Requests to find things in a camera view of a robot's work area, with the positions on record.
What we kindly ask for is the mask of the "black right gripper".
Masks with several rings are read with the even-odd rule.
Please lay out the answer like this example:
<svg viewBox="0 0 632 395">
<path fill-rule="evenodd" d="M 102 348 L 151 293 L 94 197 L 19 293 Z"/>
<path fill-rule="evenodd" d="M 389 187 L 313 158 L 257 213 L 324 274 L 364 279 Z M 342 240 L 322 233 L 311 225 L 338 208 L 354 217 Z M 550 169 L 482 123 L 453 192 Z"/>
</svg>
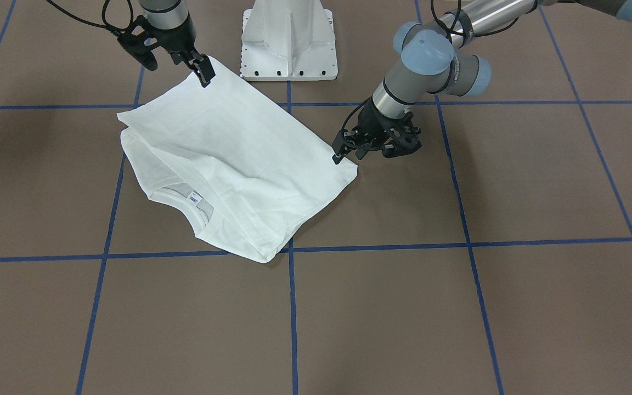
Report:
<svg viewBox="0 0 632 395">
<path fill-rule="evenodd" d="M 185 64 L 206 88 L 216 73 L 211 59 L 198 53 L 195 48 L 195 28 L 191 17 L 184 18 L 181 24 L 172 29 L 160 29 L 151 24 L 147 15 L 138 16 L 131 23 L 131 27 L 118 33 L 116 40 L 127 53 L 150 71 L 158 68 L 153 50 L 163 48 L 170 54 L 174 64 Z"/>
</svg>

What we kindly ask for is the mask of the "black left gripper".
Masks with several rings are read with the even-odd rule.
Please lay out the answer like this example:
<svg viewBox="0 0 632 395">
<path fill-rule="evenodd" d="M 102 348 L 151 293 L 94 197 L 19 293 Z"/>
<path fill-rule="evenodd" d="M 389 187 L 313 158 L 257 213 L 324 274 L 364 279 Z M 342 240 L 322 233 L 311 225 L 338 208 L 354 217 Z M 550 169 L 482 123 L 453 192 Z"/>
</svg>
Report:
<svg viewBox="0 0 632 395">
<path fill-rule="evenodd" d="M 413 113 L 406 110 L 401 119 L 392 119 L 379 112 L 372 98 L 361 102 L 336 133 L 331 145 L 334 164 L 340 164 L 351 152 L 358 160 L 372 151 L 380 151 L 388 159 L 413 154 L 422 143 L 421 130 L 413 125 L 412 117 Z"/>
</svg>

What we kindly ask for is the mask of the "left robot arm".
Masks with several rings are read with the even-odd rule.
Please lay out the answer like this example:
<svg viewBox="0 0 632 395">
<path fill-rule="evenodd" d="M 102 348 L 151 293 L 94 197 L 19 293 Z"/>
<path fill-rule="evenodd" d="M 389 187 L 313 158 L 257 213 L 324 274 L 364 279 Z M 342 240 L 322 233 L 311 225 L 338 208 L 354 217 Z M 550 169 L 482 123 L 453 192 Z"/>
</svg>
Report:
<svg viewBox="0 0 632 395">
<path fill-rule="evenodd" d="M 353 115 L 353 128 L 343 125 L 332 149 L 338 164 L 354 153 L 362 159 L 371 151 L 386 158 L 410 155 L 421 147 L 420 129 L 411 108 L 426 93 L 476 97 L 486 90 L 492 71 L 484 58 L 461 48 L 476 38 L 489 37 L 512 27 L 519 18 L 552 1 L 458 2 L 454 10 L 437 15 L 426 24 L 409 22 L 393 38 L 397 61 L 371 97 Z"/>
</svg>

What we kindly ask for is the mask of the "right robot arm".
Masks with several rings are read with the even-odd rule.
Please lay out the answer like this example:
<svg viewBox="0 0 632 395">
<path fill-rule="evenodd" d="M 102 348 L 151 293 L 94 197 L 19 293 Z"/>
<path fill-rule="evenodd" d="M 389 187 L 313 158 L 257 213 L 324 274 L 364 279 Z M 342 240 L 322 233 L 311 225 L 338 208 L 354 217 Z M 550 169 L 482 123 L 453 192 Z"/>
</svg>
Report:
<svg viewBox="0 0 632 395">
<path fill-rule="evenodd" d="M 175 65 L 185 64 L 207 87 L 215 77 L 209 57 L 195 48 L 195 25 L 185 1 L 140 1 L 144 13 L 116 35 L 128 54 L 150 71 L 158 68 L 153 50 L 163 48 Z"/>
</svg>

